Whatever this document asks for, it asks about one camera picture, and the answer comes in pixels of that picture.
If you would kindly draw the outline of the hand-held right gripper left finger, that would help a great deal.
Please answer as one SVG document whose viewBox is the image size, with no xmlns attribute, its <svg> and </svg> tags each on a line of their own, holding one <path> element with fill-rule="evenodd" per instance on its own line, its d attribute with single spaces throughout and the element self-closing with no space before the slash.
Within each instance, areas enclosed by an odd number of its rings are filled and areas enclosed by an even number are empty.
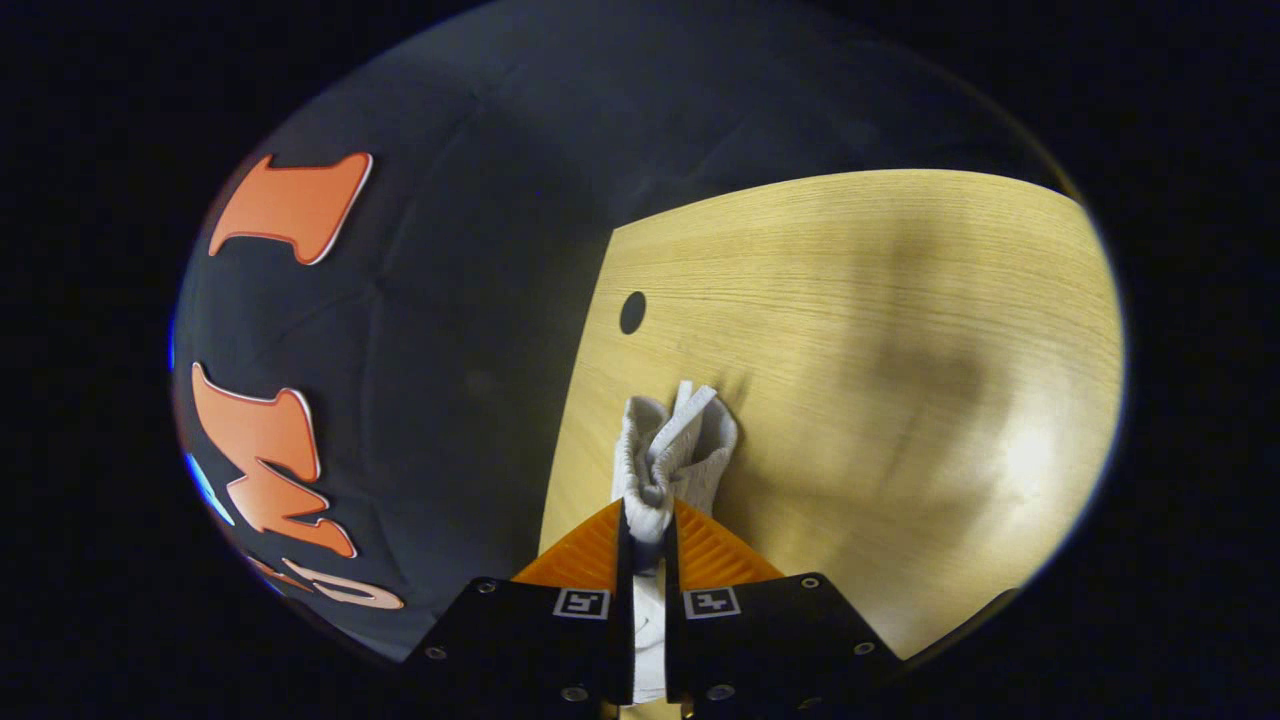
<svg viewBox="0 0 1280 720">
<path fill-rule="evenodd" d="M 474 578 L 401 675 L 428 706 L 627 706 L 634 543 L 614 501 L 511 579 Z"/>
</svg>

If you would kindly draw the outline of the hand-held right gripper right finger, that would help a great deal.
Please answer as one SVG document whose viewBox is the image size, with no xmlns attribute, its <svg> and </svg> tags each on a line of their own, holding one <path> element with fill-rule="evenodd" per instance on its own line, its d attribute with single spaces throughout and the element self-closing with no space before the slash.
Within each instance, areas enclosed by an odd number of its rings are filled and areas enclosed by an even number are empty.
<svg viewBox="0 0 1280 720">
<path fill-rule="evenodd" d="M 676 501 L 666 529 L 666 697 L 677 706 L 845 706 L 906 664 L 818 571 L 787 575 Z"/>
</svg>

